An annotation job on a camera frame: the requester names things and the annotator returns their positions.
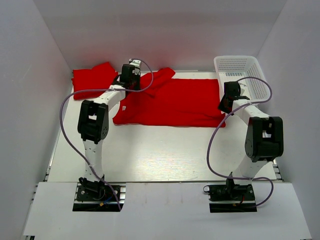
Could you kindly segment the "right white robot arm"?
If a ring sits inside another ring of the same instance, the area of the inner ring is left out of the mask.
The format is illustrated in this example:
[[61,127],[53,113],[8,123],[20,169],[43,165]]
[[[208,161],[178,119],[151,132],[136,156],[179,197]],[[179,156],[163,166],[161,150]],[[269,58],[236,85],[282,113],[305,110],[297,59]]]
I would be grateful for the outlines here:
[[240,81],[223,84],[223,97],[218,109],[228,116],[237,115],[246,125],[244,141],[245,157],[229,175],[233,181],[225,188],[226,195],[236,200],[244,193],[244,187],[250,185],[257,173],[269,162],[282,156],[284,152],[283,120],[279,116],[269,116],[257,105],[268,102],[268,96],[250,99],[241,93]]

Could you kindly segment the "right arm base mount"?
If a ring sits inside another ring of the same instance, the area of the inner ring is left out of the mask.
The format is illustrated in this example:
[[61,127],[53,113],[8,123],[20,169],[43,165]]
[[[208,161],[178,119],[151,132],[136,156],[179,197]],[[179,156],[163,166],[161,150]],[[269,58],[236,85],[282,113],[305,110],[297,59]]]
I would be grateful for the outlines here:
[[210,213],[255,213],[256,198],[252,184],[235,184],[226,179],[224,184],[207,184],[203,192],[209,196]]

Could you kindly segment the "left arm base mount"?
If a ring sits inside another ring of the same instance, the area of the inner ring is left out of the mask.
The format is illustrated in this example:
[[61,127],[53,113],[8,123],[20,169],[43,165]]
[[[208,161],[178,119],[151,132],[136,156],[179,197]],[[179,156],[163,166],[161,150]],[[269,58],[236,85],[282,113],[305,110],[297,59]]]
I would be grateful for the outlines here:
[[106,185],[102,181],[78,179],[73,212],[120,212],[125,203],[126,186]]

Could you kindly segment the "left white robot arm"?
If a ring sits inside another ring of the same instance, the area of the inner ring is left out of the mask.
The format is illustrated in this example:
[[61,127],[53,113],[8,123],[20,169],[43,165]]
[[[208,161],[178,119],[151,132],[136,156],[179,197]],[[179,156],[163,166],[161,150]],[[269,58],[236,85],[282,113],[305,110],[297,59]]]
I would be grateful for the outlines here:
[[110,90],[81,103],[77,131],[89,161],[82,182],[93,182],[88,193],[96,200],[103,198],[106,193],[106,187],[99,181],[104,178],[102,146],[109,131],[109,111],[125,99],[126,90],[140,90],[141,63],[140,60],[131,59],[122,66],[121,74],[113,80]]

